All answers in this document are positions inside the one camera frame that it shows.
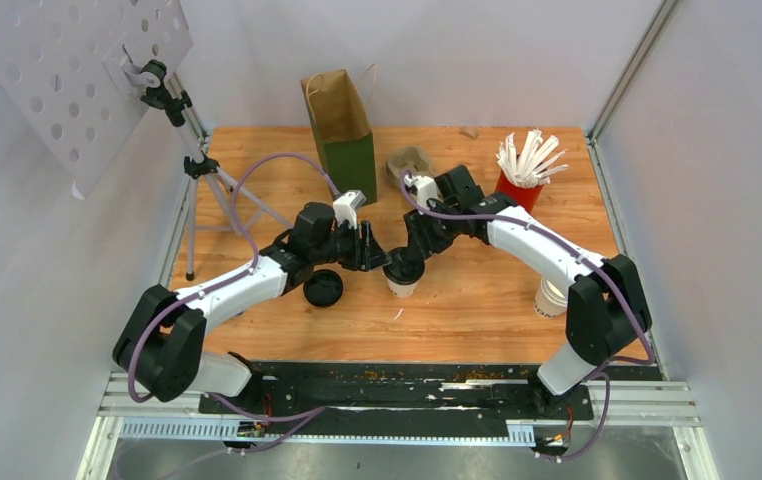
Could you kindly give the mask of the black coffee cup lid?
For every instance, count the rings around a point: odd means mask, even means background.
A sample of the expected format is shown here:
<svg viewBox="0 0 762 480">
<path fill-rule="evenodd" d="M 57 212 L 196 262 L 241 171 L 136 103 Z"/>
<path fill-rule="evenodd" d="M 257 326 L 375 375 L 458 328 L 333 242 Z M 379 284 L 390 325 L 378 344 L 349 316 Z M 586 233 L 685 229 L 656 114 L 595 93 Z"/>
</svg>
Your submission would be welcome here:
<svg viewBox="0 0 762 480">
<path fill-rule="evenodd" d="M 411 257 L 406 247 L 397 247 L 389 252 L 390 263 L 383 267 L 387 280 L 396 285 L 416 285 L 425 273 L 425 261 Z"/>
</svg>

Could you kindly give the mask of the white paper coffee cup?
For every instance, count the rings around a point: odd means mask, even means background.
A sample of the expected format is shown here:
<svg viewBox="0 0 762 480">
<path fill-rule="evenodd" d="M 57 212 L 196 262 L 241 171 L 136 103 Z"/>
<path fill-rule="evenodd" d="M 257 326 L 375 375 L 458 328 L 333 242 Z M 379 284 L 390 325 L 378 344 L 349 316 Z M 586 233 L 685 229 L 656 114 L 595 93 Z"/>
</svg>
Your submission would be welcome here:
<svg viewBox="0 0 762 480">
<path fill-rule="evenodd" d="M 394 296 L 399 298 L 407 298 L 416 291 L 421 277 L 387 276 L 386 280 L 387 285 Z"/>
</svg>

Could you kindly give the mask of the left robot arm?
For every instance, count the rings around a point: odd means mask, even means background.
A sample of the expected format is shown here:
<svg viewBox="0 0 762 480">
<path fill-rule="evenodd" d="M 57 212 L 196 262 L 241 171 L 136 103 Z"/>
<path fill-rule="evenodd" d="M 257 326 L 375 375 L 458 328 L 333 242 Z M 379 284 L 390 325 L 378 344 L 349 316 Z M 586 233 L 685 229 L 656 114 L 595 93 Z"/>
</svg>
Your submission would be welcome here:
<svg viewBox="0 0 762 480">
<path fill-rule="evenodd" d="M 249 308 L 286 295 L 313 275 L 316 267 L 338 264 L 351 271 L 373 271 L 391 262 L 370 222 L 353 224 L 334 207 L 310 202 L 257 257 L 208 282 L 178 291 L 162 285 L 140 297 L 112 350 L 112 360 L 131 387 L 142 386 L 136 402 L 169 402 L 188 391 L 216 393 L 240 413 L 255 411 L 263 386 L 251 365 L 237 354 L 204 349 L 205 338 Z"/>
</svg>

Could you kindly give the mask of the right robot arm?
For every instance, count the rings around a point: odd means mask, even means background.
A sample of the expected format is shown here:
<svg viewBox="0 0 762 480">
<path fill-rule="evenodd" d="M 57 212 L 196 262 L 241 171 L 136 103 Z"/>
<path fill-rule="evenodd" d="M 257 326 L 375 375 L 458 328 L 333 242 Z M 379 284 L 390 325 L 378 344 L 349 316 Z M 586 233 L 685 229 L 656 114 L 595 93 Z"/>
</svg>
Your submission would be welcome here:
<svg viewBox="0 0 762 480">
<path fill-rule="evenodd" d="M 538 273 L 566 301 L 564 344 L 536 373 L 528 403 L 541 417 L 553 417 L 568 403 L 568 391 L 635 340 L 647 359 L 651 327 L 635 263 L 625 255 L 606 258 L 581 248 L 535 220 L 512 197 L 486 195 L 467 167 L 433 178 L 401 172 L 398 186 L 412 204 L 405 217 L 408 243 L 391 251 L 383 271 L 394 295 L 410 296 L 426 261 L 466 235 L 511 254 Z"/>
</svg>

